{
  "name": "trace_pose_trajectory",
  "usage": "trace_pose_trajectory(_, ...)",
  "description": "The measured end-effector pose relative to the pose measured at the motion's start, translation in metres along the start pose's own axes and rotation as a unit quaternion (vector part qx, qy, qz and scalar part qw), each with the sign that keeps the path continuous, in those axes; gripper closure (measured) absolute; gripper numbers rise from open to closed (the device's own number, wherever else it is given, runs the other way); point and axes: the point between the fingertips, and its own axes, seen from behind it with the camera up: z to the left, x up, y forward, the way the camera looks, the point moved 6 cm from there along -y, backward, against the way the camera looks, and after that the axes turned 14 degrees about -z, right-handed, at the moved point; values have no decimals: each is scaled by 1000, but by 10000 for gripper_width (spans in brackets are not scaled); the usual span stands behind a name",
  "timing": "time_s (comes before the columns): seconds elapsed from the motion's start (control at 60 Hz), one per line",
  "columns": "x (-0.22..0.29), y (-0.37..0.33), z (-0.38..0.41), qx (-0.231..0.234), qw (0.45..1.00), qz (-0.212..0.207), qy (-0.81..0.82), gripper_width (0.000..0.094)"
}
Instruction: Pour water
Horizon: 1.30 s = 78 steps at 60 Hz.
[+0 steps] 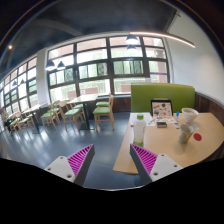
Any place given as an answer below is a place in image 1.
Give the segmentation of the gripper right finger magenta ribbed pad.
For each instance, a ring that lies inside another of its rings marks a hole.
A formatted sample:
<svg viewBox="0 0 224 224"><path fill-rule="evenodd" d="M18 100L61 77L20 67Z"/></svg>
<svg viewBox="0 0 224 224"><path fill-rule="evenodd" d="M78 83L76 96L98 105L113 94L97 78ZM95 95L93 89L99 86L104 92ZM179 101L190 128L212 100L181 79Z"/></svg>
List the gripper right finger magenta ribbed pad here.
<svg viewBox="0 0 224 224"><path fill-rule="evenodd" d="M156 155L134 144L130 145L130 155L143 185L147 185L182 169L182 166L168 155L164 153Z"/></svg>

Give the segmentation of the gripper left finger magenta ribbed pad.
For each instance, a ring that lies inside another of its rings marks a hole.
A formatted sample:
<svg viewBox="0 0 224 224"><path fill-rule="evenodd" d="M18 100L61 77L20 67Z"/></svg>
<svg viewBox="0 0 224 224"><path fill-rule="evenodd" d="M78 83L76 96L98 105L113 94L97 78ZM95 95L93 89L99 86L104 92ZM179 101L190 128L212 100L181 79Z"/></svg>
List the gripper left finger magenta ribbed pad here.
<svg viewBox="0 0 224 224"><path fill-rule="evenodd" d="M94 145L90 144L68 157L59 156L45 171L82 186L94 155Z"/></svg>

